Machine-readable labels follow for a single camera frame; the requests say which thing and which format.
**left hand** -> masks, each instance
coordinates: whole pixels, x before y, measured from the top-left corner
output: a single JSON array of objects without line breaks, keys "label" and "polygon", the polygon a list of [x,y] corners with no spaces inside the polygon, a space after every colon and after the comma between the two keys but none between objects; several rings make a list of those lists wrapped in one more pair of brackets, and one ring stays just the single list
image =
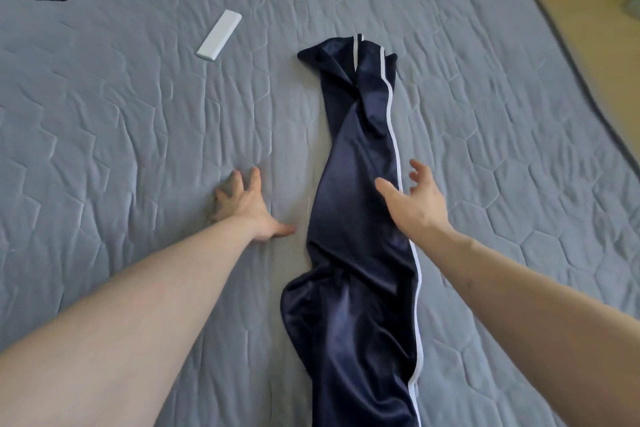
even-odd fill
[{"label": "left hand", "polygon": [[279,223],[267,211],[267,206],[262,199],[262,180],[260,169],[251,169],[251,182],[249,189],[244,190],[242,176],[239,171],[231,174],[231,197],[221,189],[216,189],[216,200],[220,203],[220,209],[211,216],[213,221],[222,221],[232,216],[244,218],[253,227],[253,239],[267,241],[271,237],[291,235],[296,227]]}]

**floor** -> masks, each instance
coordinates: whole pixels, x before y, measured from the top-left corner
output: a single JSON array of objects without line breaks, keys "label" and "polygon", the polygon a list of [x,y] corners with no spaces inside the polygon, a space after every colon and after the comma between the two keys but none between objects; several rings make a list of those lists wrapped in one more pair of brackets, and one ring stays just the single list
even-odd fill
[{"label": "floor", "polygon": [[601,106],[640,158],[640,21],[620,10],[624,0],[542,0]]}]

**right hand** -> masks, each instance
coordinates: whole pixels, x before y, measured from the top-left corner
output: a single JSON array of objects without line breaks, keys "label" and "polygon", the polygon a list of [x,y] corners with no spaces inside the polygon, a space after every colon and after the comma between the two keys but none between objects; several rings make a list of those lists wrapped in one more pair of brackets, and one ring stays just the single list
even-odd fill
[{"label": "right hand", "polygon": [[413,242],[429,230],[452,230],[447,203],[438,189],[431,168],[412,159],[409,177],[416,183],[411,194],[404,194],[386,179],[376,179],[376,189],[385,198],[391,218],[398,229]]}]

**mattress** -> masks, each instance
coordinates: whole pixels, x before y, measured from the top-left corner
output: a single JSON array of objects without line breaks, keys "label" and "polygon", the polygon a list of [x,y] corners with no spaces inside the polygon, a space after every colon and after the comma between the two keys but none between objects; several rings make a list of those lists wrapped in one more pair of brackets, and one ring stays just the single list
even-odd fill
[{"label": "mattress", "polygon": [[[201,229],[212,189],[257,164],[270,211],[299,231],[243,254],[157,424],[308,424],[310,380],[278,305],[309,268],[330,136],[318,78],[296,53],[357,32],[399,57],[399,154],[433,166],[453,225],[640,317],[637,166],[535,0],[0,7],[0,349]],[[198,59],[225,9],[242,22],[217,61]],[[420,263],[422,424],[560,425]]]}]

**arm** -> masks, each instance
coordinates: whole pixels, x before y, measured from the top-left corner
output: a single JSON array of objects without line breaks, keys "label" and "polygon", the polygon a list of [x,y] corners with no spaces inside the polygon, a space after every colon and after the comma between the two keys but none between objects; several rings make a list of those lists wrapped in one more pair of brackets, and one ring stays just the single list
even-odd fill
[{"label": "arm", "polygon": [[151,426],[253,240],[294,229],[268,213],[260,172],[216,191],[216,225],[154,253],[0,355],[0,425]]},{"label": "arm", "polygon": [[431,170],[411,164],[410,196],[376,180],[389,213],[516,367],[569,426],[636,425],[640,322],[456,232]]}]

